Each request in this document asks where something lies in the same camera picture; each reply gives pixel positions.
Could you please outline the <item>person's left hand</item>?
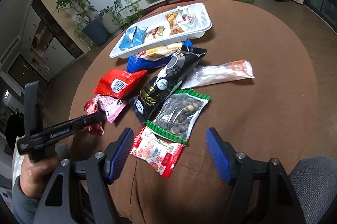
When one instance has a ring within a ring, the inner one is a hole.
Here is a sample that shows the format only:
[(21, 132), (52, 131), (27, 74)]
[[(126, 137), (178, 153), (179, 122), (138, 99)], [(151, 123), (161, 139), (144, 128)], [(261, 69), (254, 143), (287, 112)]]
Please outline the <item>person's left hand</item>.
[(29, 198), (39, 199), (45, 188), (44, 177), (55, 171), (59, 164), (56, 152), (39, 162), (32, 162), (28, 155), (24, 156), (19, 178), (22, 192)]

